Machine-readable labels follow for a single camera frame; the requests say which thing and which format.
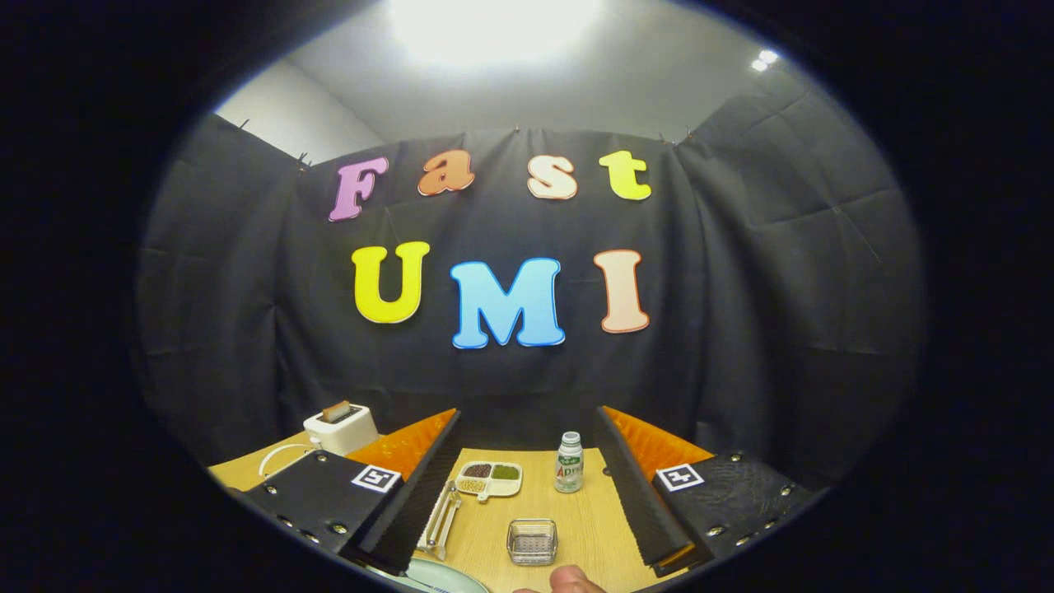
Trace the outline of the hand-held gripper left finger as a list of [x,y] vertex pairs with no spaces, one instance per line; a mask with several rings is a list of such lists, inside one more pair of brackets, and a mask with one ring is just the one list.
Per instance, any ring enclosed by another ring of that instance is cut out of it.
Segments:
[[305,543],[397,577],[458,460],[460,416],[432,414],[346,455],[310,451],[235,496]]

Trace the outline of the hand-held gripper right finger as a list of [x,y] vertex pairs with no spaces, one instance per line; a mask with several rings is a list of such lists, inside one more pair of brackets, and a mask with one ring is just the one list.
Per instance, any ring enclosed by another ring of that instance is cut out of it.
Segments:
[[705,451],[614,408],[596,409],[594,435],[637,551],[657,577],[721,562],[817,497],[755,455]]

